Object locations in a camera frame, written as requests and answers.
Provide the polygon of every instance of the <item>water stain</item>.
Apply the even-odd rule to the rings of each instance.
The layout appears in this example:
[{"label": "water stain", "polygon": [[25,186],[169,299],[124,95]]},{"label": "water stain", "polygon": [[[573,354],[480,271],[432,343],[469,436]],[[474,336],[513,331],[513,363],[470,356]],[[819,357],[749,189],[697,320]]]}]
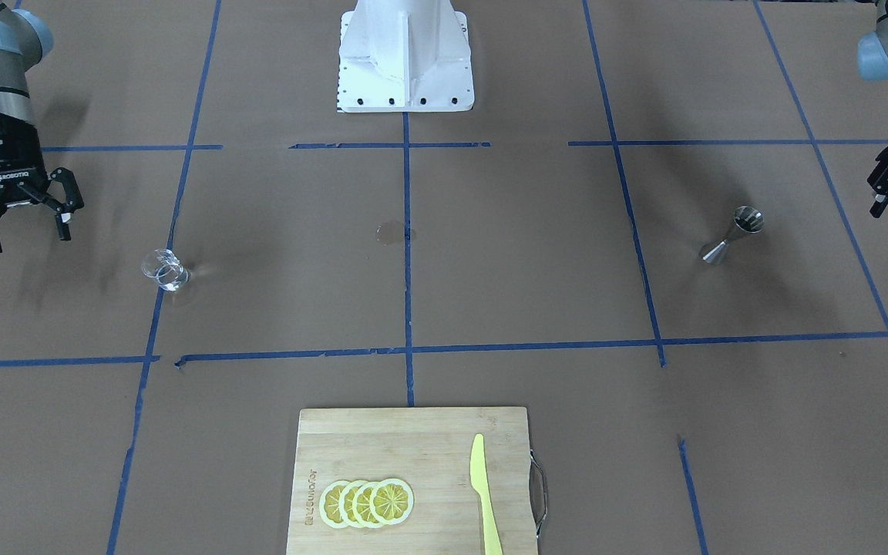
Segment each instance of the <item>water stain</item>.
[{"label": "water stain", "polygon": [[[376,241],[381,245],[395,245],[406,239],[406,226],[401,221],[387,221],[376,229]],[[409,239],[413,239],[413,230],[409,231]]]}]

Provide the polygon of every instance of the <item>cutting board handle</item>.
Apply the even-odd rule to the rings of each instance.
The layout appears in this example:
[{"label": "cutting board handle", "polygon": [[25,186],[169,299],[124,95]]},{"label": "cutting board handle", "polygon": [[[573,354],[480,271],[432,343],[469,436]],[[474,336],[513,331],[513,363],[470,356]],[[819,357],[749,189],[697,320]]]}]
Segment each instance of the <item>cutting board handle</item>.
[{"label": "cutting board handle", "polygon": [[543,467],[540,466],[540,461],[537,460],[536,453],[530,449],[530,469],[536,470],[536,476],[540,478],[540,501],[543,502],[543,506],[540,507],[540,511],[538,512],[537,508],[533,505],[533,479],[531,477],[530,480],[530,506],[533,509],[533,521],[536,523],[536,541],[540,541],[540,531],[543,529],[543,523],[547,520],[547,475],[543,471]]}]

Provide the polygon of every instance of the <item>wooden cutting board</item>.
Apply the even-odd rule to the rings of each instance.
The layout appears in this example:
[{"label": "wooden cutting board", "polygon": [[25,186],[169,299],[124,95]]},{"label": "wooden cutting board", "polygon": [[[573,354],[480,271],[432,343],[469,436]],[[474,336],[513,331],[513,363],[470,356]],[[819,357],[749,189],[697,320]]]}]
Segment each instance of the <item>wooden cutting board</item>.
[{"label": "wooden cutting board", "polygon": [[[523,407],[301,411],[287,555],[483,555],[482,510],[469,484],[476,433],[486,439],[503,555],[537,555]],[[413,488],[404,523],[335,530],[321,521],[328,484],[385,478]]]}]

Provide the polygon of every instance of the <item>metal handle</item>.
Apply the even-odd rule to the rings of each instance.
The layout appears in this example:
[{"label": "metal handle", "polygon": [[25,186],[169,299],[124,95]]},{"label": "metal handle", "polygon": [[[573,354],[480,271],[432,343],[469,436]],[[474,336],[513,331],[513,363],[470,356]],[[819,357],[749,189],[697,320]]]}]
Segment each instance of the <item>metal handle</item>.
[{"label": "metal handle", "polygon": [[[540,540],[540,531],[543,529],[543,523],[547,520],[547,475],[543,473],[543,467],[540,466],[540,463],[537,461],[537,456],[533,453],[533,450],[530,449],[530,467],[531,469],[536,468],[536,473],[538,473],[540,477],[540,492],[543,494],[543,512],[540,513],[540,518],[537,519],[536,510],[533,511],[533,519],[536,520],[536,540]],[[533,503],[533,498],[530,498],[531,508]]]}]

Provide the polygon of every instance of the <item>lemon slice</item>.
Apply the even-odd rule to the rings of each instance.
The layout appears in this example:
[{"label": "lemon slice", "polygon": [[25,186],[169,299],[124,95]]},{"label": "lemon slice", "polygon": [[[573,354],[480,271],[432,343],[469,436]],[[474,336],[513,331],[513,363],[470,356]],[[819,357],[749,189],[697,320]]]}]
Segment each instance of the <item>lemon slice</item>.
[{"label": "lemon slice", "polygon": [[352,528],[362,528],[362,524],[352,519],[352,506],[355,505],[355,494],[358,488],[368,484],[368,480],[356,480],[345,484],[345,488],[338,494],[338,515],[341,516],[343,523],[347,523]]},{"label": "lemon slice", "polygon": [[373,489],[369,510],[380,524],[402,523],[413,510],[413,489],[399,478],[383,480]]},{"label": "lemon slice", "polygon": [[321,507],[321,520],[332,528],[348,527],[348,523],[341,517],[341,512],[338,512],[338,498],[341,496],[341,490],[347,485],[347,480],[333,482],[321,494],[321,502],[324,504]]},{"label": "lemon slice", "polygon": [[377,485],[379,485],[378,482],[367,482],[364,486],[357,489],[355,498],[351,500],[352,508],[348,512],[351,514],[351,519],[366,528],[381,528],[385,525],[376,520],[371,510],[370,499],[372,499],[372,494]]}]

